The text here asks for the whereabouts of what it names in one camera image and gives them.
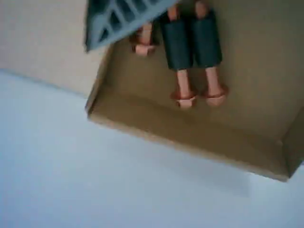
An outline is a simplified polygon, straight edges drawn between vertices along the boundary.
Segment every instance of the cardboard flap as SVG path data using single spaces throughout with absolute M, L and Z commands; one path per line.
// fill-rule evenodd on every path
M 112 52 L 113 52 L 113 48 L 114 48 L 114 45 L 108 46 L 106 48 L 105 52 L 104 52 L 104 55 L 102 56 L 100 67 L 99 67 L 98 72 L 97 72 L 96 80 L 93 84 L 91 93 L 90 93 L 89 98 L 86 102 L 85 110 L 86 110 L 87 113 L 90 113 L 92 105 L 94 104 L 94 101 L 95 101 L 96 96 L 98 94 L 98 91 L 100 89 L 100 85 L 102 84 L 102 81 L 105 77 L 105 74 L 107 72 L 107 68 L 109 66 L 109 62 L 110 62 L 110 59 L 111 59 L 111 55 L 112 55 Z
M 304 108 L 283 139 L 289 175 L 292 176 L 304 160 Z

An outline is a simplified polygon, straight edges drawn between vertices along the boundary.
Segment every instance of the doll leg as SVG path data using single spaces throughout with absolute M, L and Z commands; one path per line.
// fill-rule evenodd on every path
M 151 22 L 144 24 L 131 39 L 134 43 L 132 46 L 133 52 L 139 56 L 146 57 L 155 49 L 156 44 L 153 40 L 153 24 Z
M 179 19 L 177 6 L 167 11 L 168 22 L 162 24 L 162 34 L 169 69 L 176 71 L 178 87 L 172 98 L 182 109 L 191 108 L 196 95 L 191 91 L 187 68 L 192 67 L 192 53 L 189 46 L 185 22 Z
M 222 61 L 215 16 L 198 0 L 195 3 L 197 20 L 192 24 L 194 53 L 201 68 L 206 69 L 208 89 L 204 93 L 207 104 L 219 106 L 226 99 L 228 89 L 219 82 L 218 65 Z

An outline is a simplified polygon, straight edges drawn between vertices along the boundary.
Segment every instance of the beige wall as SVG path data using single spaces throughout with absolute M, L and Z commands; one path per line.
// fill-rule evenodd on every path
M 103 49 L 84 53 L 85 0 L 0 0 L 0 68 L 88 95 Z

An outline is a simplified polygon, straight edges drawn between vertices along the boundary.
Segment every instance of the doll foot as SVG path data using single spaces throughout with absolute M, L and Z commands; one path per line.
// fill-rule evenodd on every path
M 155 49 L 155 45 L 136 44 L 132 46 L 132 52 L 142 57 L 149 56 L 155 51 Z
M 210 95 L 208 91 L 206 91 L 203 96 L 206 98 L 206 102 L 209 106 L 218 107 L 226 100 L 227 94 L 228 88 L 223 85 L 222 91 L 219 94 Z
M 181 98 L 178 92 L 174 92 L 171 97 L 176 101 L 176 104 L 184 110 L 192 108 L 196 99 L 196 95 L 194 93 L 191 93 L 189 97 Z

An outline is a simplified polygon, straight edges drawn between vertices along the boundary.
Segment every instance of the cardboard box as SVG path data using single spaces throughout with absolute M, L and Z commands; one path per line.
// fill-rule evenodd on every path
M 304 14 L 299 5 L 289 5 L 293 15 L 285 13 L 285 2 L 272 7 L 260 1 L 263 8 L 256 2 L 229 2 L 213 2 L 224 55 L 220 75 L 230 88 L 224 105 L 212 109 L 201 98 L 192 110 L 180 110 L 170 99 L 176 76 L 167 68 L 163 46 L 142 58 L 124 39 L 104 56 L 87 102 L 88 116 L 99 124 L 286 181 L 304 151 L 304 111 L 299 114 L 304 106 L 304 30 L 298 21 L 304 21 Z M 206 85 L 201 69 L 191 69 L 190 79 L 200 91 Z

